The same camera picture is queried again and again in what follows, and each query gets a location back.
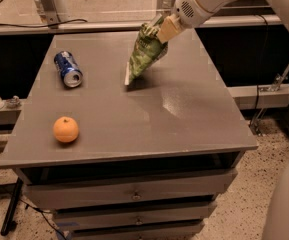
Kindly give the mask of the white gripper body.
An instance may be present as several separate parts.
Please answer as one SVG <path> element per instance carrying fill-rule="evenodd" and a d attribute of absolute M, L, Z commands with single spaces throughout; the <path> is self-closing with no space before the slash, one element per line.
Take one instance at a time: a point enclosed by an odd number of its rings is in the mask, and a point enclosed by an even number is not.
<path fill-rule="evenodd" d="M 196 28 L 214 15 L 224 0 L 175 0 L 171 19 L 179 29 Z"/>

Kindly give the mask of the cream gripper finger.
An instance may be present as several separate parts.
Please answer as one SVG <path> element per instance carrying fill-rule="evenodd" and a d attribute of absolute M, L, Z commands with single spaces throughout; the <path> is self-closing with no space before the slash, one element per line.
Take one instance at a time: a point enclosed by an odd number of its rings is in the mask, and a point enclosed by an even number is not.
<path fill-rule="evenodd" d="M 164 19 L 160 30 L 157 33 L 157 38 L 164 44 L 181 34 L 183 31 L 184 28 L 181 25 L 180 18 L 177 15 L 172 14 Z"/>

